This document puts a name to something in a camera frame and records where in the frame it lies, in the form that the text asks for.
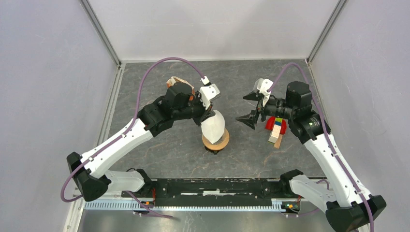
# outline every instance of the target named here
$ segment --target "white plastic object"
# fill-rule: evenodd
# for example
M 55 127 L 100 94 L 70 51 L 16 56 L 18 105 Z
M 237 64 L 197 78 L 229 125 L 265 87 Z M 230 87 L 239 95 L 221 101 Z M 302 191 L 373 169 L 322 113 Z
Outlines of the white plastic object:
M 293 193 L 301 195 L 323 212 L 327 210 L 327 202 L 334 202 L 336 200 L 335 194 L 332 191 L 316 184 L 315 181 L 310 180 L 305 175 L 295 176 L 289 182 Z
M 368 200 L 370 191 L 357 178 L 353 170 L 344 159 L 342 153 L 336 145 L 333 135 L 329 134 L 329 139 L 333 147 L 335 148 L 337 155 L 340 157 L 347 170 L 352 175 L 354 181 L 359 186 L 366 200 Z M 337 202 L 341 207 L 350 207 L 352 202 L 357 202 L 358 204 L 363 202 L 359 194 L 355 192 L 354 186 L 338 163 L 334 154 L 332 154 L 332 150 L 330 150 L 324 134 L 316 136 L 316 140 L 310 139 L 309 141 L 307 141 L 305 143 L 305 147 L 312 153 L 312 155 L 315 157 L 316 161 L 322 168 L 327 179 L 330 183 L 332 183 L 332 188 L 335 192 Z
M 202 81 L 202 84 L 204 85 L 207 85 L 210 82 L 207 76 L 204 76 L 203 78 L 201 78 L 201 81 Z
M 199 89 L 199 92 L 201 93 L 201 101 L 205 109 L 208 109 L 211 102 L 220 96 L 220 91 L 215 84 L 203 86 Z
M 115 172 L 107 171 L 105 176 L 111 180 L 107 192 L 129 190 L 136 192 L 144 185 L 144 178 L 137 171 Z
M 271 91 L 268 91 L 268 89 L 272 86 L 273 82 L 269 79 L 262 79 L 259 78 L 256 82 L 255 85 L 253 86 L 253 91 L 255 93 L 259 92 L 263 94 L 264 99 L 262 100 L 262 105 L 265 106 L 266 103 L 269 100 L 270 93 Z
M 225 119 L 218 110 L 214 112 L 214 116 L 201 123 L 202 134 L 212 144 L 216 143 L 225 132 Z

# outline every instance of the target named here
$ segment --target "gray floor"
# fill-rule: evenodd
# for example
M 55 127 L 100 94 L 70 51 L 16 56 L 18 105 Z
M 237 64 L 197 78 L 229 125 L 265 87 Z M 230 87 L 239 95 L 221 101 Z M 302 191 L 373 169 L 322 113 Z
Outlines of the gray floor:
M 235 121 L 236 116 L 248 114 L 254 103 L 242 96 L 248 94 L 256 79 L 276 77 L 291 60 L 201 61 L 195 64 L 217 84 L 222 96 L 214 103 L 226 120 L 231 140 L 217 155 L 206 152 L 201 141 L 201 129 L 185 120 L 156 138 L 142 144 L 118 161 L 111 170 L 125 171 L 142 168 L 152 178 L 184 177 L 278 177 L 299 169 L 308 176 L 324 176 L 313 156 L 289 132 L 279 150 L 267 143 L 269 131 L 259 123 L 256 131 Z M 304 68 L 304 61 L 293 60 Z M 123 75 L 110 135 L 123 128 L 135 111 L 138 86 L 149 63 L 127 64 Z M 188 80 L 200 87 L 199 75 L 191 67 L 177 62 L 165 63 L 148 76 L 142 92 L 141 105 L 152 102 L 166 91 L 165 82 L 171 76 Z M 296 68 L 290 68 L 274 89 L 274 95 L 284 97 L 290 81 L 301 80 Z M 303 203 L 302 212 L 315 207 Z M 286 219 L 279 213 L 267 212 L 167 212 L 175 219 L 146 218 L 129 211 L 85 210 L 80 232 L 219 232 L 219 231 L 304 231 L 331 232 L 324 213 Z
M 279 177 L 282 173 L 299 169 L 308 176 L 324 176 L 314 157 L 290 131 L 285 134 L 280 149 L 267 142 L 269 131 L 259 122 L 256 131 L 235 121 L 248 114 L 254 102 L 242 99 L 252 91 L 258 78 L 273 80 L 290 61 L 300 64 L 311 79 L 303 60 L 237 60 L 200 61 L 198 68 L 217 84 L 222 96 L 214 102 L 214 109 L 225 117 L 231 139 L 227 147 L 213 155 L 204 149 L 201 129 L 192 120 L 178 121 L 156 138 L 138 146 L 111 170 L 125 171 L 142 168 L 151 178 L 185 177 Z M 135 111 L 135 101 L 141 77 L 150 63 L 129 63 L 125 72 L 111 124 L 110 136 L 127 124 Z M 202 86 L 200 76 L 182 62 L 167 62 L 157 66 L 144 82 L 141 107 L 165 94 L 166 81 L 171 76 L 189 81 L 197 89 Z M 289 82 L 302 80 L 294 67 L 288 69 L 273 90 L 276 97 L 284 97 Z
M 302 203 L 302 212 L 315 207 Z M 129 211 L 86 210 L 79 232 L 333 232 L 323 212 L 286 219 L 272 212 L 163 212 L 174 219 Z

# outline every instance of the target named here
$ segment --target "white wall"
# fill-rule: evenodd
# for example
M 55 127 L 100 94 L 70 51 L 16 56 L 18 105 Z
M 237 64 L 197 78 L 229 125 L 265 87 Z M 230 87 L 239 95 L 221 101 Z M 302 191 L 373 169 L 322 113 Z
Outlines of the white wall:
M 0 231 L 62 231 L 65 158 L 96 142 L 115 70 L 79 1 L 1 1 Z
M 306 58 L 337 0 L 89 0 L 122 60 Z
M 348 1 L 312 69 L 340 150 L 387 208 L 377 231 L 410 227 L 410 2 Z

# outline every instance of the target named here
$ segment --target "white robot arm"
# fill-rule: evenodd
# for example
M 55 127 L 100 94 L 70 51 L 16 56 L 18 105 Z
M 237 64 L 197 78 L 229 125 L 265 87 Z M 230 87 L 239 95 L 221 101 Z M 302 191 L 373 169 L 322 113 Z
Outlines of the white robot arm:
M 209 123 L 206 122 L 215 120 L 215 117 L 218 118 L 218 121 L 224 122 L 223 116 L 218 111 L 212 110 L 212 101 L 220 96 L 218 87 L 211 84 L 208 78 L 203 79 L 202 82 L 205 86 L 201 87 L 195 94 L 192 93 L 192 87 L 188 84 L 175 83 L 167 89 L 164 96 L 160 96 L 153 103 L 144 106 L 139 111 L 139 118 L 133 125 L 132 119 L 123 129 L 98 147 L 82 155 L 73 152 L 67 157 L 70 172 L 81 163 L 89 160 L 73 176 L 85 201 L 93 201 L 111 191 L 138 191 L 145 183 L 143 171 L 114 172 L 110 171 L 109 168 L 140 144 L 171 128 L 174 121 L 192 118 L 197 125 L 201 125 L 203 130 L 206 130 L 205 127 L 209 127 Z M 119 136 L 122 136 L 122 139 L 117 140 L 98 156 L 92 158 L 96 151 Z
M 257 101 L 256 109 L 236 120 L 255 129 L 259 115 L 262 116 L 262 121 L 265 121 L 267 116 L 288 119 L 291 132 L 312 153 L 333 188 L 332 191 L 327 190 L 311 181 L 301 171 L 293 170 L 281 175 L 280 182 L 283 190 L 288 194 L 297 194 L 306 198 L 325 212 L 329 223 L 337 232 L 350 231 L 368 224 L 369 218 L 361 194 L 367 201 L 374 218 L 386 207 L 386 202 L 382 196 L 371 195 L 343 158 L 333 135 L 328 134 L 336 153 L 332 151 L 325 137 L 325 133 L 330 132 L 330 128 L 324 122 L 326 131 L 323 131 L 320 116 L 312 111 L 312 93 L 309 85 L 297 81 L 289 83 L 286 99 L 277 99 L 270 95 L 271 86 L 272 81 L 268 79 L 257 80 L 254 90 L 243 97 L 245 100 Z M 356 191 L 350 177 L 359 187 L 360 192 Z

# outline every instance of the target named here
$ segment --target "metal corner frame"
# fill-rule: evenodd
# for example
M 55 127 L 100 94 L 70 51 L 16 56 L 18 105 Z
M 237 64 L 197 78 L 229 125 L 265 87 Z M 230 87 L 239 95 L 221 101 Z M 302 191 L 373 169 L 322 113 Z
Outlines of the metal corner frame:
M 94 10 L 91 7 L 91 4 L 89 3 L 88 0 L 79 0 L 81 5 L 84 8 L 84 11 L 87 13 L 88 17 L 90 18 L 90 21 L 92 25 L 94 26 L 95 30 L 97 31 L 98 36 L 100 37 L 102 43 L 104 46 L 107 48 L 108 53 L 110 54 L 111 58 L 113 59 L 114 63 L 117 66 L 121 65 L 121 60 L 119 59 L 117 53 L 114 50 L 114 47 L 112 46 L 110 40 L 107 37 L 107 34 L 105 33 L 103 27 L 101 26 L 100 21 L 98 20 Z
M 121 86 L 122 76 L 124 74 L 126 64 L 121 64 L 117 69 L 116 76 L 113 82 L 113 86 L 110 91 L 110 97 L 107 101 L 107 108 L 105 110 L 104 119 L 101 126 L 101 131 L 98 136 L 97 142 L 94 146 L 97 146 L 104 142 L 108 138 L 108 133 L 111 127 L 111 121 L 113 119 L 113 114 L 115 110 L 115 105 L 117 102 L 117 97 L 119 93 L 119 88 Z M 79 195 L 80 192 L 76 188 L 74 195 Z M 84 199 L 79 199 L 77 201 L 71 202 L 70 209 L 68 211 L 66 222 L 64 224 L 62 232 L 77 232 L 80 226 L 81 217 L 85 209 L 86 202 Z
M 306 58 L 307 63 L 311 63 L 315 58 L 316 54 L 318 53 L 320 47 L 322 46 L 324 40 L 326 39 L 329 31 L 332 29 L 333 25 L 335 24 L 337 17 L 339 16 L 340 12 L 343 10 L 346 2 L 348 0 L 339 0 L 336 4 L 336 7 L 333 9 L 332 14 L 330 15 L 329 19 L 326 22 L 318 40 L 316 41 L 315 45 L 313 46 L 312 51 L 310 52 L 309 56 Z

